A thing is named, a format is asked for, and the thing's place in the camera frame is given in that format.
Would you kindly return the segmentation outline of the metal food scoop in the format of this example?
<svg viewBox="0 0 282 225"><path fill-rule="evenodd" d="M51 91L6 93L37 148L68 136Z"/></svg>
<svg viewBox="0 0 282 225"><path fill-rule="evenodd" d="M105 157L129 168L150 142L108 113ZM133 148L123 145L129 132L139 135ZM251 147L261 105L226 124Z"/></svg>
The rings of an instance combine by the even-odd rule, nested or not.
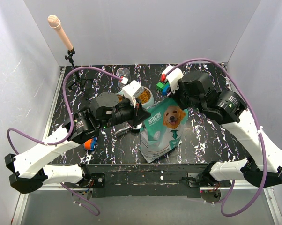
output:
<svg viewBox="0 0 282 225"><path fill-rule="evenodd" d="M140 131L141 127L142 127L142 124L139 124L137 126L131 126L131 125L128 124L126 127L121 128L118 131L116 131L115 135L119 136L119 135L123 135L124 133L127 133L127 132L138 133Z"/></svg>

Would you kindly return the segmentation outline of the green pet food bag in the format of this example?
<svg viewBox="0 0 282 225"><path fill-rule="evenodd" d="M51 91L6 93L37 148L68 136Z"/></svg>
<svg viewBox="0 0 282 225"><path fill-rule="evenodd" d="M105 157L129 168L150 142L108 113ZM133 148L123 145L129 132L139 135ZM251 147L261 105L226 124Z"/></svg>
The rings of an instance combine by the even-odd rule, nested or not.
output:
<svg viewBox="0 0 282 225"><path fill-rule="evenodd" d="M151 117L143 122L140 138L141 154L151 163L181 144L188 110L168 97L148 111Z"/></svg>

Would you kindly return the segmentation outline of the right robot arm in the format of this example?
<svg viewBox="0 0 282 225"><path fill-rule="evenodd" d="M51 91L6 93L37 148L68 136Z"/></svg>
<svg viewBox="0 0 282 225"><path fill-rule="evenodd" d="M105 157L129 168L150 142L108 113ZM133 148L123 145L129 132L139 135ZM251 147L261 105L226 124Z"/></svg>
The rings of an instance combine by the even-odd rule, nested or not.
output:
<svg viewBox="0 0 282 225"><path fill-rule="evenodd" d="M196 176L195 182L214 186L222 180L245 180L258 187L263 172L263 187L282 184L282 150L264 131L256 128L247 103L233 91L216 91L209 75L192 71L184 75L175 69L165 76L174 100L182 108L196 106L207 118L228 130L250 154L234 162L212 161Z"/></svg>

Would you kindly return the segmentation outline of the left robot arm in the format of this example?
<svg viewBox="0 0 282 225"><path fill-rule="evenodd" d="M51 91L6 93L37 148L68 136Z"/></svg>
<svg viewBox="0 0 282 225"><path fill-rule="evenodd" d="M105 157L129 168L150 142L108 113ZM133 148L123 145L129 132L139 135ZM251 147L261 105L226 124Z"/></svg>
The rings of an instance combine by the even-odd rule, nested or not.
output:
<svg viewBox="0 0 282 225"><path fill-rule="evenodd" d="M31 149L5 156L6 167L12 172L9 183L22 194L28 194L45 184L72 183L82 188L96 184L99 173L88 172L84 164L50 165L63 153L98 137L102 129L127 122L131 127L140 125L151 113L139 99L103 92L89 107L75 114L44 141L37 141Z"/></svg>

